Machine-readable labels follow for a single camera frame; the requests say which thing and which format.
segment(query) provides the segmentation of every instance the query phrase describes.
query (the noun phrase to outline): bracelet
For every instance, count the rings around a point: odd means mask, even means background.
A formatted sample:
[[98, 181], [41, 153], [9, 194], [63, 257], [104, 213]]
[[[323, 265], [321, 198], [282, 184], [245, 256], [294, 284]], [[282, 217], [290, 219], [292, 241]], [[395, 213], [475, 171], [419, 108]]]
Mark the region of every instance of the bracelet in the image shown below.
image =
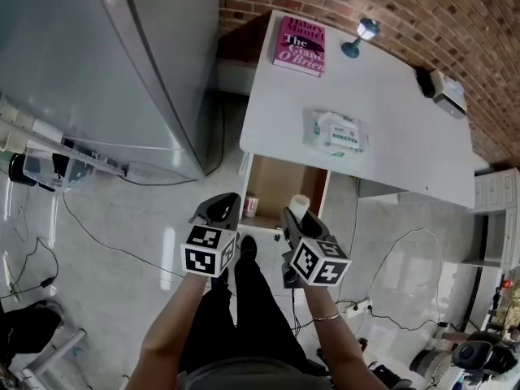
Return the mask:
[[314, 316], [312, 317], [312, 320], [313, 321], [329, 321], [331, 319], [336, 319], [338, 316], [340, 316], [340, 313], [338, 312], [337, 314], [335, 315], [332, 315], [332, 316], [326, 316], [325, 318], [315, 318]]

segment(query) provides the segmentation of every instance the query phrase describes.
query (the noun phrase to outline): black and white cube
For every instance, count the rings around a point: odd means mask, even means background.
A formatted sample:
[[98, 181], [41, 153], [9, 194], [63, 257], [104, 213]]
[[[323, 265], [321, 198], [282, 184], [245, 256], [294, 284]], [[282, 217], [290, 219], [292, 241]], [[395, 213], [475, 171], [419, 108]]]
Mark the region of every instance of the black and white cube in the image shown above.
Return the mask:
[[235, 256], [236, 232], [193, 225], [180, 246], [184, 271], [219, 277]]
[[337, 243], [302, 238], [291, 267], [311, 286], [336, 286], [351, 262]]

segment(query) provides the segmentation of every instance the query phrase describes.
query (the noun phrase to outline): person's left arm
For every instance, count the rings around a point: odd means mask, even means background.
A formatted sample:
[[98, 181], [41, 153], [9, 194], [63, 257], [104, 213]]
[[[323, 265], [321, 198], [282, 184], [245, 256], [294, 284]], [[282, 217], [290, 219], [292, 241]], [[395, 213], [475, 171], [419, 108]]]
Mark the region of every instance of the person's left arm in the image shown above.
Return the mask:
[[204, 293], [206, 277], [188, 273], [146, 333], [126, 390], [176, 388], [180, 356]]

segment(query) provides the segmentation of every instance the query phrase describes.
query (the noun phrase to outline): pink book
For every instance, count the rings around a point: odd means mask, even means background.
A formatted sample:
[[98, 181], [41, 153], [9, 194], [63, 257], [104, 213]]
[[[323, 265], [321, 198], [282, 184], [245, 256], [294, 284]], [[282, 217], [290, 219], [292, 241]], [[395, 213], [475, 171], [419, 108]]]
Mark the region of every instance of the pink book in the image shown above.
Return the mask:
[[284, 16], [273, 63], [321, 76], [325, 71], [325, 29]]

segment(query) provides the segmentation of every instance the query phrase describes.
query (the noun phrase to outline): blue lamp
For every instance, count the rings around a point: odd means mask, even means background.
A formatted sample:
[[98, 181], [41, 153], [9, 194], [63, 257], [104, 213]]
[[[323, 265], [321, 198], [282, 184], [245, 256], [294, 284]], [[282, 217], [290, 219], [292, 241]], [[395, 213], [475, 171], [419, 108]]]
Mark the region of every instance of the blue lamp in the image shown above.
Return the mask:
[[341, 50], [349, 58], [359, 56], [358, 45], [361, 39], [369, 41], [372, 37], [379, 35], [379, 26], [374, 20], [363, 17], [357, 26], [357, 34], [359, 37], [354, 42], [345, 42], [341, 45]]

